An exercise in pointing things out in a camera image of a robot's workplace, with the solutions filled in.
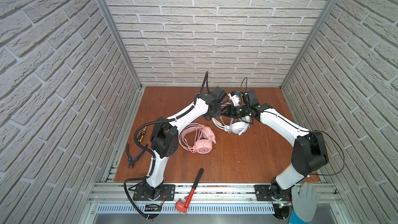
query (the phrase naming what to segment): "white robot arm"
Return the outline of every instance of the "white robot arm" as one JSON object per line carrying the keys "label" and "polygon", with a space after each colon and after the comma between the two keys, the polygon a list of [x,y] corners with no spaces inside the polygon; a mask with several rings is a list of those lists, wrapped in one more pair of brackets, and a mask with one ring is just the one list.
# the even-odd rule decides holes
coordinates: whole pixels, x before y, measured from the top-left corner
{"label": "white robot arm", "polygon": [[202,115],[205,117],[220,116],[221,114],[232,118],[254,117],[273,128],[294,147],[291,164],[271,181],[270,192],[273,192],[271,196],[275,200],[280,199],[287,190],[309,173],[328,163],[326,146],[320,132],[310,132],[282,116],[268,104],[259,104],[254,90],[245,92],[244,105],[228,105],[226,112],[221,113],[221,101],[225,95],[225,91],[219,87],[213,92],[200,93],[196,102],[191,103],[177,114],[168,117],[167,120],[158,119],[158,121],[167,121],[168,123],[157,123],[152,132],[151,147],[155,153],[155,159],[152,158],[148,178],[143,181],[149,196],[152,198],[158,196],[168,158],[178,148],[178,134]]}

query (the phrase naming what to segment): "brick wall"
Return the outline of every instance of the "brick wall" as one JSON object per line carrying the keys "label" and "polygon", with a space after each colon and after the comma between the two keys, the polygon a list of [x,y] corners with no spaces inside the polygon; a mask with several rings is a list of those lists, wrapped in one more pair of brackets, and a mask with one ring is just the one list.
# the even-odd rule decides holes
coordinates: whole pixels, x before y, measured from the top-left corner
{"label": "brick wall", "polygon": [[277,87],[327,0],[107,0],[144,85]]}
{"label": "brick wall", "polygon": [[77,223],[135,85],[94,0],[0,0],[0,223]]}
{"label": "brick wall", "polygon": [[[398,0],[339,0],[283,90],[295,120],[344,148],[332,180],[354,222],[398,221]],[[327,138],[330,163],[342,165]]]}

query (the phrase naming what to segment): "brown wooden surface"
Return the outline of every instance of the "brown wooden surface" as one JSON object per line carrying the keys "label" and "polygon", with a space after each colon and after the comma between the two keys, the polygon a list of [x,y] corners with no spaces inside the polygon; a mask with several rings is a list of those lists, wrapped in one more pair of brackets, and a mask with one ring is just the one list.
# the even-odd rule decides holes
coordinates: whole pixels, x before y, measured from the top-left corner
{"label": "brown wooden surface", "polygon": [[[285,99],[279,88],[254,88],[260,103],[268,103],[286,118],[293,120]],[[229,93],[236,88],[224,88]],[[196,87],[147,87],[135,117],[128,141],[130,154],[136,157],[141,151],[133,141],[135,130],[142,124],[155,121],[162,116],[167,118],[192,102],[199,88]],[[179,147],[169,158],[164,172],[165,182],[193,182],[200,168],[204,168],[201,182],[239,182],[265,183],[280,174],[289,164],[292,146],[270,127],[254,121],[254,124],[241,136],[228,134],[217,128],[212,121],[203,117],[194,122],[211,127],[216,144],[208,154],[191,153]],[[148,126],[142,144],[150,146],[153,126]],[[187,135],[192,141],[194,133]],[[151,155],[145,152],[134,168],[127,168],[126,152],[120,161],[115,182],[127,178],[142,177],[148,173]],[[308,182],[319,182],[319,177],[312,175]]]}

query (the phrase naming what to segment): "pliers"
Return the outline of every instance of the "pliers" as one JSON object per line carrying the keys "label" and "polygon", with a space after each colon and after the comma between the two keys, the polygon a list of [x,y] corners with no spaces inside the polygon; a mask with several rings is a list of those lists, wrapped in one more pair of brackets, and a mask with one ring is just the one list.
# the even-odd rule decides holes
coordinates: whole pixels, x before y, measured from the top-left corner
{"label": "pliers", "polygon": [[126,152],[127,152],[127,157],[128,157],[127,160],[129,161],[129,166],[128,166],[128,168],[130,168],[130,166],[131,166],[132,168],[134,168],[134,163],[135,163],[136,161],[138,161],[138,159],[144,154],[145,150],[142,150],[142,152],[140,152],[140,153],[138,154],[138,156],[135,157],[135,159],[132,159],[131,156],[130,156],[130,153],[129,153],[129,144],[127,144]]}

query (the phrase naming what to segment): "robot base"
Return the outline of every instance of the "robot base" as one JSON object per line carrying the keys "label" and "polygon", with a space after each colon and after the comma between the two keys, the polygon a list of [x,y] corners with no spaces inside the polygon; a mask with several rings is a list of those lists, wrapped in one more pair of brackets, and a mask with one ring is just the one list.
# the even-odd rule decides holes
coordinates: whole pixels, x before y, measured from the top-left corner
{"label": "robot base", "polygon": [[286,190],[283,194],[275,192],[273,190],[273,185],[255,185],[254,189],[256,190],[256,198],[259,202],[264,201],[288,201],[288,197],[290,196],[290,191]]}
{"label": "robot base", "polygon": [[[175,184],[162,184],[160,191],[163,191],[166,196],[166,201],[173,201],[175,194],[176,185]],[[132,198],[134,201],[162,201],[161,195],[155,197],[152,200],[151,196],[144,190],[143,185],[138,185],[135,187],[135,193]]]}

